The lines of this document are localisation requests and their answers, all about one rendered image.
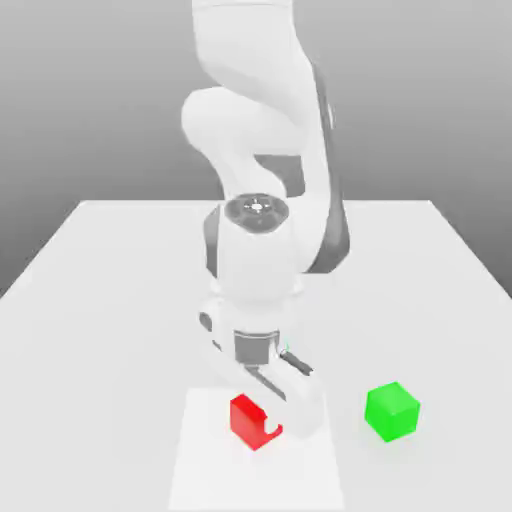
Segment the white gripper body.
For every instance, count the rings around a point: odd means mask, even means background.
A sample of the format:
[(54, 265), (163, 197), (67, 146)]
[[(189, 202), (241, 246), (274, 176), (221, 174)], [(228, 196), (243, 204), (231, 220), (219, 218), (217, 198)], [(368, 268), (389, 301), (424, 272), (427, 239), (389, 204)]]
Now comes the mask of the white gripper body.
[(314, 372), (306, 376), (282, 358), (252, 370), (223, 358), (222, 374), (295, 437), (312, 436), (324, 422), (323, 389)]

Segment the small red cube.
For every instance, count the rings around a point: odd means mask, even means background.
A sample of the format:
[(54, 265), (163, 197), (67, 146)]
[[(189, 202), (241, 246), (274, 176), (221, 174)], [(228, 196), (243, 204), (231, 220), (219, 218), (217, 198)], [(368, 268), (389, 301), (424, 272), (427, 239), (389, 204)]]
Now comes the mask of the small red cube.
[(265, 411), (245, 394), (239, 394), (230, 401), (230, 429), (253, 451), (259, 450), (283, 432), (281, 424), (267, 432), (267, 419)]

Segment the small green cube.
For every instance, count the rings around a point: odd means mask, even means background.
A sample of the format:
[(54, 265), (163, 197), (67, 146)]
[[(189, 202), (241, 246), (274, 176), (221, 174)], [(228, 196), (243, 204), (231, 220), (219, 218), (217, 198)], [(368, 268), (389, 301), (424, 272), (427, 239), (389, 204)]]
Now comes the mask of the small green cube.
[(395, 381), (367, 393), (364, 419), (390, 442), (416, 431), (419, 412), (420, 402)]

